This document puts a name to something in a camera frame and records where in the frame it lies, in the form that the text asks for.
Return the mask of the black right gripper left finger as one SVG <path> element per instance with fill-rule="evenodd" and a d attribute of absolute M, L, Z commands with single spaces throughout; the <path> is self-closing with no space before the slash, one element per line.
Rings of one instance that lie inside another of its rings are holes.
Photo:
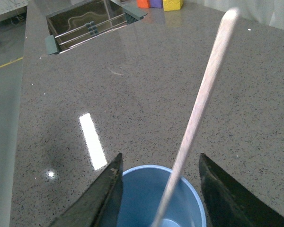
<path fill-rule="evenodd" d="M 116 227 L 123 195 L 123 156 L 119 153 L 51 227 Z"/>

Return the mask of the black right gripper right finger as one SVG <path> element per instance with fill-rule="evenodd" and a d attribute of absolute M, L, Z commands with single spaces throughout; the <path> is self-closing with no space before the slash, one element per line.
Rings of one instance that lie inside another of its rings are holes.
<path fill-rule="evenodd" d="M 206 154 L 199 158 L 202 194 L 214 227 L 284 227 L 284 217 L 264 204 Z"/>

